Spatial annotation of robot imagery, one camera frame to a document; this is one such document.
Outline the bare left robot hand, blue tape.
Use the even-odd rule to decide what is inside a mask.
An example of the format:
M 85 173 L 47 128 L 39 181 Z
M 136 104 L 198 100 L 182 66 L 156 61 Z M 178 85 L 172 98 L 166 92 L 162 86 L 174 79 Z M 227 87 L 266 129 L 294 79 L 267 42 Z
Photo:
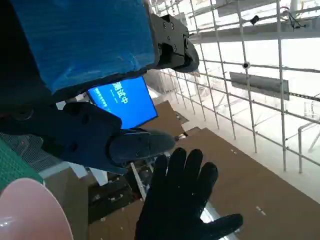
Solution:
M 190 73 L 199 56 L 187 27 L 151 13 L 145 0 L 3 0 L 0 3 L 0 130 L 34 135 L 66 162 L 123 175 L 128 162 L 172 149 L 174 138 L 89 102 L 68 101 L 119 87 L 148 70 Z

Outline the right robot hand, black glove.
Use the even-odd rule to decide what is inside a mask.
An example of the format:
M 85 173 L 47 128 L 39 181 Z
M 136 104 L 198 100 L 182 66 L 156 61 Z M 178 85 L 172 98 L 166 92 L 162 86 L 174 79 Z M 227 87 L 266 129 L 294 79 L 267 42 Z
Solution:
M 218 179 L 212 162 L 202 164 L 203 153 L 177 148 L 155 162 L 150 188 L 136 223 L 136 240 L 219 240 L 243 225 L 234 213 L 205 223 L 201 215 Z

